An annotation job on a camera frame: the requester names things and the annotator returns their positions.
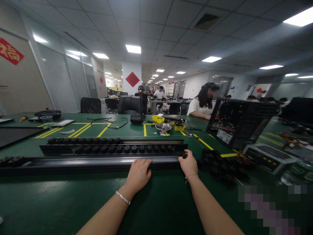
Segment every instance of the metal bowl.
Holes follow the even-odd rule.
[[[165,133],[172,129],[172,126],[167,123],[158,123],[156,124],[156,128],[159,130],[160,133]]]

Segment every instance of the yellow container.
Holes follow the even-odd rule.
[[[152,116],[152,120],[157,123],[163,123],[165,118],[156,115],[156,116]]]
[[[174,130],[175,131],[184,131],[185,127],[186,127],[185,125],[183,125],[182,127],[174,126]]]

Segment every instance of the silver bracelet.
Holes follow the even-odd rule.
[[[187,176],[185,177],[185,179],[186,179],[185,184],[188,182],[188,179],[187,179],[187,178],[188,178],[189,176],[192,176],[192,175],[187,175]]]
[[[123,197],[122,194],[120,194],[118,191],[115,191],[115,193],[116,193],[117,195],[119,195],[119,196],[123,199],[124,202],[126,202],[128,205],[130,205],[130,201],[128,201],[125,197]]]

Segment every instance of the green table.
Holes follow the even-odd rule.
[[[32,117],[33,113],[11,115],[9,118],[15,118],[16,122],[3,126],[40,125],[28,121],[19,123],[19,118],[24,115]],[[40,144],[45,144],[51,137],[68,136],[183,139],[195,158],[199,158],[202,149],[207,146],[219,150],[226,156],[234,153],[205,132],[208,121],[197,117],[181,116],[186,118],[191,126],[202,129],[202,132],[186,127],[183,133],[172,130],[170,136],[160,136],[155,134],[156,130],[147,122],[152,120],[150,115],[147,115],[143,125],[133,125],[129,122],[120,129],[105,129],[104,123],[90,126],[86,116],[112,117],[112,120],[117,120],[121,117],[129,119],[129,115],[62,114],[62,116],[62,119],[76,120],[62,131],[74,129],[75,133],[64,135],[60,134],[59,130],[46,131],[46,134],[34,136],[2,149],[0,159],[5,156],[43,156],[39,148]],[[111,125],[121,126],[123,123],[124,120]],[[269,133],[273,129],[272,125],[278,124],[274,121],[270,123],[269,129],[262,135]],[[198,142],[194,136],[188,137],[188,133],[196,134],[202,142]],[[4,218],[4,223],[0,226],[0,234],[75,234],[125,183],[127,174],[128,172],[104,172],[1,177],[0,216]],[[277,180],[262,169],[257,169],[249,176],[250,184],[257,185],[260,193],[264,193],[262,186],[274,185]],[[256,216],[250,210],[245,210],[245,204],[238,202],[238,190],[242,190],[240,189],[242,185],[249,185],[248,182],[237,181],[239,186],[234,190],[228,190],[222,184],[215,182],[206,172],[199,172],[199,177],[245,234],[268,234],[269,229],[262,227],[262,221],[254,219]],[[286,190],[282,190],[282,195],[287,192]],[[279,201],[281,205],[286,206],[280,194],[269,195],[270,201]],[[291,205],[287,209],[293,211],[289,216],[296,218],[299,205]],[[190,187],[185,184],[183,172],[181,170],[153,171],[147,186],[134,197],[125,214],[119,234],[204,234]]]

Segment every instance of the white column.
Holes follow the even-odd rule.
[[[140,63],[130,63],[130,62],[122,62],[122,69],[123,69],[123,86],[124,92],[127,92],[128,95],[134,95],[138,89],[139,85],[142,85],[142,77],[141,77],[141,64]],[[134,73],[136,77],[139,79],[138,83],[132,87],[130,83],[126,80],[127,77]]]

